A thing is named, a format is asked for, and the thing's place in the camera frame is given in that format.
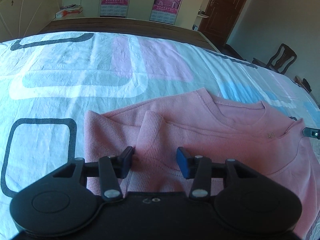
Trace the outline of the dark brown wooden door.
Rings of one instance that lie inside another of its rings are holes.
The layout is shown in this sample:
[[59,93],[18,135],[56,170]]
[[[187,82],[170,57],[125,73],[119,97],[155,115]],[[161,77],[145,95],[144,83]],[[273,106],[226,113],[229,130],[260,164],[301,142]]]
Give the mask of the dark brown wooden door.
[[226,44],[247,0],[210,0],[199,31],[213,44]]

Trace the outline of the corner shelf unit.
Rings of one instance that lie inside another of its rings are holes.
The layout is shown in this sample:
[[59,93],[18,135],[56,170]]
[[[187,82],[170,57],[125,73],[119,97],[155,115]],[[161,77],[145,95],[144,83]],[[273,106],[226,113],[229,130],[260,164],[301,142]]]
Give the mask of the corner shelf unit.
[[210,3],[210,0],[202,0],[201,6],[197,13],[195,22],[193,23],[193,30],[198,31],[198,28],[201,24],[201,21],[209,16],[206,14],[207,5]]

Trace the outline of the lower right pink poster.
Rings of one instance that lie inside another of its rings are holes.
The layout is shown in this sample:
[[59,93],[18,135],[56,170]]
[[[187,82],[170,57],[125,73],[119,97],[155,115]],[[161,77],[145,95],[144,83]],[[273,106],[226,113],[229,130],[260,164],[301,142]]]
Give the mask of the lower right pink poster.
[[182,0],[154,0],[150,21],[174,24]]

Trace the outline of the dark wooden bed frame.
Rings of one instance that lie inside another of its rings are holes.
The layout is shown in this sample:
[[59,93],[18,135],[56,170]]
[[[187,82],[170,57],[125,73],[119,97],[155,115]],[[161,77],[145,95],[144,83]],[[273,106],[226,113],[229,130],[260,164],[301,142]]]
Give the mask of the dark wooden bed frame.
[[175,25],[116,17],[80,17],[55,20],[47,24],[39,33],[60,31],[94,31],[103,33],[130,34],[151,38],[162,38],[191,44],[219,53],[203,33]]

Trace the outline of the cream round headboard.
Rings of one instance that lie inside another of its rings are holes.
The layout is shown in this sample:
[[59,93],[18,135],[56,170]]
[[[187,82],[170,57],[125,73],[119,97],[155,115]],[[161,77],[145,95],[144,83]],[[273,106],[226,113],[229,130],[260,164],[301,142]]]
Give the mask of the cream round headboard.
[[1,0],[1,42],[39,33],[61,4],[62,0]]

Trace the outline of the pink sweater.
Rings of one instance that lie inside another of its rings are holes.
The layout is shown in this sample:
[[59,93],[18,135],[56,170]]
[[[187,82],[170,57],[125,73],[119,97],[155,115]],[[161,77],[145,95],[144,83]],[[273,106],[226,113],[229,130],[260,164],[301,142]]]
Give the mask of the pink sweater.
[[123,193],[189,191],[176,151],[215,163],[236,159],[294,192],[302,202],[295,227],[306,237],[319,214],[319,162],[303,120],[292,120],[263,101],[247,104],[202,88],[143,101],[104,114],[85,114],[85,158],[119,155],[135,148]]

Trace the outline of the orange white box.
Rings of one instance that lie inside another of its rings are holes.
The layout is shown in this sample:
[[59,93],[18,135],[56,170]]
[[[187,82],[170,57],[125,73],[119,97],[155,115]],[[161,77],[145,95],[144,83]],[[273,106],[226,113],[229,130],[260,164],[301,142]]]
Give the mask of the orange white box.
[[80,14],[83,11],[83,7],[77,4],[71,4],[65,7],[62,7],[56,14],[56,19],[61,19],[65,16],[73,15],[73,14]]

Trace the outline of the dark wooden chair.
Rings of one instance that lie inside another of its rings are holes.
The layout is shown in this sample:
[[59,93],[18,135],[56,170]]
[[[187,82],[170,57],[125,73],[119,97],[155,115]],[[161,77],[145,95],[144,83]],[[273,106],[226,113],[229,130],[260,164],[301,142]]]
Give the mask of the dark wooden chair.
[[296,59],[297,54],[288,45],[282,43],[277,52],[269,59],[268,63],[263,63],[256,58],[253,58],[252,63],[284,75]]

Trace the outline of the patterned bed sheet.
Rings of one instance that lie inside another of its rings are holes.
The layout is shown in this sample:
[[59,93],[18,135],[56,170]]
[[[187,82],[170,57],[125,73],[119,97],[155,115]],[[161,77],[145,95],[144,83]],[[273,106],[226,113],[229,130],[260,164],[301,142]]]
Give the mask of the patterned bed sheet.
[[112,33],[59,32],[1,43],[1,239],[18,231],[15,193],[84,156],[84,114],[206,88],[267,102],[319,128],[319,107],[288,77],[187,43]]

